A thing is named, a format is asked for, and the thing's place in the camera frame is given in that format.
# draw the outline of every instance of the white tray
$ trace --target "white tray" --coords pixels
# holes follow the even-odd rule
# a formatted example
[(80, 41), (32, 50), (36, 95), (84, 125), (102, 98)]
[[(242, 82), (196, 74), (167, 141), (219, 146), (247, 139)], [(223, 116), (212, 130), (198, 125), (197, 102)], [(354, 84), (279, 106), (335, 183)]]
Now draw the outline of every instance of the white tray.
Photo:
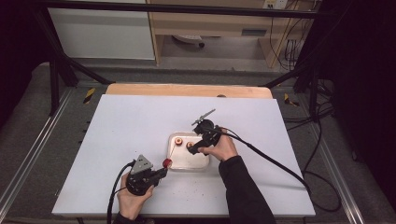
[[(183, 143), (180, 146), (175, 144), (175, 139), (181, 137)], [(196, 153), (192, 155), (187, 150), (187, 143), (193, 142), (194, 144), (202, 140), (201, 135), (196, 133), (172, 133), (169, 136), (167, 158), (172, 160), (170, 170), (174, 171), (204, 171), (209, 164), (209, 156), (203, 153)]]

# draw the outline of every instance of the white table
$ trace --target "white table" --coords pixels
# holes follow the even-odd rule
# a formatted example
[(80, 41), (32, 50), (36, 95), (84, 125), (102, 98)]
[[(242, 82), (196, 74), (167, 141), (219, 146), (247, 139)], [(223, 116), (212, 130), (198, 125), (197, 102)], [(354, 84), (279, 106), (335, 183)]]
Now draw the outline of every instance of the white table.
[[(120, 169), (143, 154), (162, 168), (171, 133), (216, 108), (211, 119), (301, 175), (276, 100), (186, 96), (103, 95), (89, 130), (52, 210), (65, 217), (104, 217)], [(302, 184), (236, 142), (249, 173), (276, 217), (314, 216)], [(169, 171), (141, 212), (147, 217), (226, 217), (219, 162), (204, 172)], [(113, 213), (118, 212), (117, 198)]]

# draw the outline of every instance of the black sleeve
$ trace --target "black sleeve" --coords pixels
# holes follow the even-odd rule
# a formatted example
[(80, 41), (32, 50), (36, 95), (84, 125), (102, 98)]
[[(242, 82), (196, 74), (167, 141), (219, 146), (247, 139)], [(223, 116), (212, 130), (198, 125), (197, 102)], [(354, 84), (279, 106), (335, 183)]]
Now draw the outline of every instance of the black sleeve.
[(270, 207), (248, 173), (242, 157), (235, 156), (219, 165), (227, 189), (226, 198), (232, 224), (276, 223)]
[(138, 222), (132, 221), (126, 217), (123, 217), (120, 213), (117, 214), (116, 219), (114, 219), (113, 224), (136, 224)]

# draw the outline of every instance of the hand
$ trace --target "hand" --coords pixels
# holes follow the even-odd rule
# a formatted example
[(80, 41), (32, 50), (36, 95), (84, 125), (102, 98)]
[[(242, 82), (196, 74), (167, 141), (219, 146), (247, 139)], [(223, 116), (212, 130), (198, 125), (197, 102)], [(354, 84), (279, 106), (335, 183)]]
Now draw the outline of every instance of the hand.
[(198, 148), (198, 151), (205, 154), (211, 154), (219, 161), (227, 161), (231, 157), (238, 155), (233, 139), (224, 134), (220, 137), (220, 140), (215, 147), (200, 147)]
[[(125, 174), (121, 178), (121, 188), (126, 187), (126, 179), (128, 174)], [(154, 186), (151, 185), (143, 196), (136, 196), (128, 191), (128, 189), (122, 189), (117, 194), (120, 205), (120, 214), (131, 220), (135, 220), (137, 215), (139, 215), (140, 210), (142, 210), (145, 201), (151, 197)]]

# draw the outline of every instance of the left hand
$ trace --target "left hand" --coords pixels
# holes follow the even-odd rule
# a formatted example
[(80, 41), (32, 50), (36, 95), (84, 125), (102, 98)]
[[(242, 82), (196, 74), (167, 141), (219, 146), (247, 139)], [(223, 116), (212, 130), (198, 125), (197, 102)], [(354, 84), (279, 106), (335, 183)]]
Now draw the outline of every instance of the left hand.
[[(126, 187), (126, 179), (128, 174), (125, 174), (121, 178), (121, 188)], [(146, 191), (145, 195), (136, 196), (128, 191), (128, 189), (122, 189), (117, 194), (117, 198), (119, 199), (120, 205), (120, 214), (123, 217), (126, 217), (130, 220), (135, 220), (137, 215), (139, 215), (140, 210), (143, 208), (143, 204), (145, 201), (152, 196), (152, 191), (154, 190), (154, 186), (151, 185), (149, 189)]]

